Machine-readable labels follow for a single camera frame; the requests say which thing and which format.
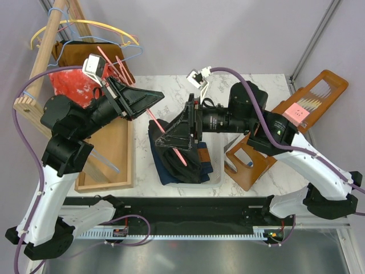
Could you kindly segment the light blue wire hanger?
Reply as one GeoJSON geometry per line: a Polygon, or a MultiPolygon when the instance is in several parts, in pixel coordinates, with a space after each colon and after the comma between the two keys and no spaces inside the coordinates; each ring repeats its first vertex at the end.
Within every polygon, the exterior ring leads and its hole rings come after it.
{"type": "MultiPolygon", "coordinates": [[[[37,99],[27,91],[23,91],[21,95],[18,98],[16,98],[15,101],[16,102],[21,101],[21,99],[23,103],[26,102],[27,104],[29,104],[29,100],[31,100],[32,102],[35,102],[35,104],[38,104],[37,99]]],[[[120,173],[120,170],[107,158],[101,155],[97,150],[93,149],[91,152],[91,156],[97,159],[98,161],[102,162],[103,164],[105,164],[108,168],[114,170],[117,174],[120,173]]]]}

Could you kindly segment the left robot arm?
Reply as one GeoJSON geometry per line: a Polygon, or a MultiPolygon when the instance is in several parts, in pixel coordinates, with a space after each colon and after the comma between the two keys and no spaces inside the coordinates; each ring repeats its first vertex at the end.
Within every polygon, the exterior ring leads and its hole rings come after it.
{"type": "Polygon", "coordinates": [[[125,210],[111,195],[73,215],[61,217],[59,211],[93,150],[88,139],[116,118],[138,118],[164,94],[126,86],[109,76],[93,95],[85,108],[65,95],[53,96],[44,106],[40,121],[52,136],[41,160],[40,189],[22,222],[6,231],[10,242],[25,246],[30,260],[55,259],[82,233],[99,224],[120,224],[125,218],[125,210]]]}

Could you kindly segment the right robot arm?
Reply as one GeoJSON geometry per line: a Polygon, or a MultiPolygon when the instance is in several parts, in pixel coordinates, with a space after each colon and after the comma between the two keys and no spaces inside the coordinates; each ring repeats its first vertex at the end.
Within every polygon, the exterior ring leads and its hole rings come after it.
{"type": "Polygon", "coordinates": [[[267,197],[261,210],[266,224],[306,212],[327,220],[357,214],[358,199],[352,191],[360,187],[361,174],[331,163],[292,122],[266,111],[266,101],[267,93],[248,82],[231,87],[227,107],[190,95],[155,145],[188,151],[205,132],[247,134],[247,143],[255,151],[284,162],[308,180],[298,191],[267,197]]]}

